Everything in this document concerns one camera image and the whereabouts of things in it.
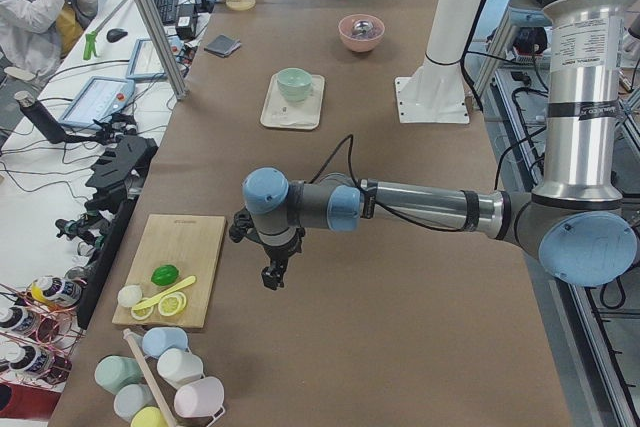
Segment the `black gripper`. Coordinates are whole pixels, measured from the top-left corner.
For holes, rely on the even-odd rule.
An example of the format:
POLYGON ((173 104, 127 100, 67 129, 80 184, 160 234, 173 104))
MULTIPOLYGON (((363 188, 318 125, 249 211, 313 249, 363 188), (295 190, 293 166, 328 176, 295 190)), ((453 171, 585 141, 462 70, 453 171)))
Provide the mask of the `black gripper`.
POLYGON ((259 244, 269 258, 269 265, 261 272, 263 285, 270 290, 284 287, 284 274, 289 259, 302 252, 302 242, 305 237, 303 227, 288 228, 282 235, 267 240, 266 234, 260 233, 254 225, 251 214, 242 208, 234 214, 229 227, 229 238, 234 243, 244 239, 259 244))

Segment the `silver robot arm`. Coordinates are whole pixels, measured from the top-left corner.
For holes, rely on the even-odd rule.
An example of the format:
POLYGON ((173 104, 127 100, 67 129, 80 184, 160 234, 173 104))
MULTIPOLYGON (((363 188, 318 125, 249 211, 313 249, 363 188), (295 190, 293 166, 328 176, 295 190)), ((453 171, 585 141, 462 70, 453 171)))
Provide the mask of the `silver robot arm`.
POLYGON ((244 180, 244 206, 229 229, 269 257, 263 284, 278 289, 310 228, 352 231, 379 210, 439 232, 482 232, 534 257, 569 284, 596 287, 634 263, 637 237, 611 181, 623 23, 636 0, 511 0, 552 27, 544 164, 529 193, 480 194, 319 171, 290 181, 264 167, 244 180))

